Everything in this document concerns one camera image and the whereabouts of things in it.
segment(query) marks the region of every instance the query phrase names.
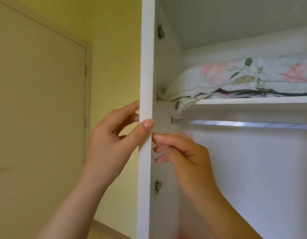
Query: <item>beige door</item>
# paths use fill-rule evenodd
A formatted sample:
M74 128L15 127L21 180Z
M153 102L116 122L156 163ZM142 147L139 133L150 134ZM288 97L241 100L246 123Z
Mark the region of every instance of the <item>beige door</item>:
M84 165L86 49L0 3L0 239L34 238Z

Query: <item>person's right hand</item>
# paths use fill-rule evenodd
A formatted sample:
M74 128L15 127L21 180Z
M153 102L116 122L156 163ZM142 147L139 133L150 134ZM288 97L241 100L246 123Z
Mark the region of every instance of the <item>person's right hand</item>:
M156 162L171 162L178 182L194 204L219 194L208 149L181 133L153 133L156 153L164 152Z

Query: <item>white shelf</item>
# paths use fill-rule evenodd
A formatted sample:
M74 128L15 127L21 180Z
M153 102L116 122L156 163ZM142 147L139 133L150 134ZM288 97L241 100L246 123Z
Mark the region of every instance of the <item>white shelf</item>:
M171 105L171 101L157 101L157 105ZM189 109L307 110L307 96L205 99L198 101Z

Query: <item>pink flower print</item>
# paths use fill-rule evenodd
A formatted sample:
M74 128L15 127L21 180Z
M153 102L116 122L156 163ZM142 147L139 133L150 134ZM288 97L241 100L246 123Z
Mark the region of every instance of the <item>pink flower print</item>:
M307 64L305 63L297 63L293 65L286 74L281 73L284 80L292 81L292 82L301 82L307 81Z
M204 64L200 70L202 76L204 76L211 85L222 85L226 81L226 77L223 75L223 71L229 66L229 61Z

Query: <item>hand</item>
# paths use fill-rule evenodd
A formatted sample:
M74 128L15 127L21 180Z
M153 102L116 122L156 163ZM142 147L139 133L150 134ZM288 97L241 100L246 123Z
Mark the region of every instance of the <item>hand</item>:
M178 182L193 203L219 193L208 149L181 133L156 134L156 153L164 152L156 162L171 162Z
M127 136L119 133L138 122L139 101L111 111L93 130L82 176L109 186L122 172L132 152L149 136L153 120L144 120Z

